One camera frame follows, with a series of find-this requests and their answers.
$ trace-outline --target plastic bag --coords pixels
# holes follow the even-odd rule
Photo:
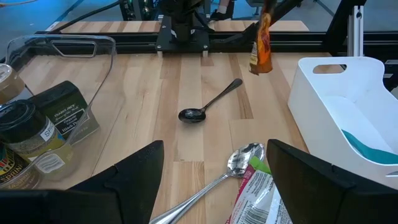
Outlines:
[[[291,224],[269,168],[253,158],[226,224]]]

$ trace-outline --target black spoon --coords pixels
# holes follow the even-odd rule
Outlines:
[[[192,123],[199,123],[200,121],[203,121],[206,119],[206,109],[210,105],[212,105],[215,101],[219,100],[221,97],[225,96],[225,94],[231,92],[232,90],[236,89],[240,85],[242,85],[243,81],[240,78],[236,78],[229,86],[222,91],[216,98],[211,100],[206,106],[204,106],[202,109],[195,109],[195,108],[190,108],[190,109],[185,109],[182,110],[178,114],[178,118],[180,121],[188,124]]]

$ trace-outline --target orange packet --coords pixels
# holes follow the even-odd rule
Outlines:
[[[271,13],[273,12],[275,5],[275,0],[264,1],[256,41],[253,43],[250,56],[249,71],[255,75],[258,75],[259,73],[267,73],[272,70],[269,27],[271,26]]]

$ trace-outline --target teal cloth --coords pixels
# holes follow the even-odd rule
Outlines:
[[[351,133],[342,130],[348,142],[365,158],[380,164],[398,164],[398,155],[367,147]]]

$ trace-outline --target spoon handle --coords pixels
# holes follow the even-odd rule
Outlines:
[[[232,90],[236,89],[237,87],[239,87],[240,85],[242,85],[243,81],[240,78],[235,78],[235,80],[229,84],[229,86],[227,88],[225,88],[224,91],[222,91],[218,96],[216,96],[216,98],[214,98],[213,100],[211,100],[206,106],[204,106],[201,110],[205,111],[207,109],[207,107],[209,107],[210,105],[212,105],[215,101],[217,101],[218,99],[220,99],[221,97],[225,96],[225,94],[231,92]]]
[[[149,222],[149,224],[175,224],[177,221],[187,212],[202,196],[204,196],[209,190],[214,186],[219,184],[221,181],[225,180],[229,175],[227,173],[221,175],[218,179],[214,180],[212,183],[207,185],[204,189],[200,190],[198,193],[177,205],[176,207],[170,209],[169,211],[159,215]]]

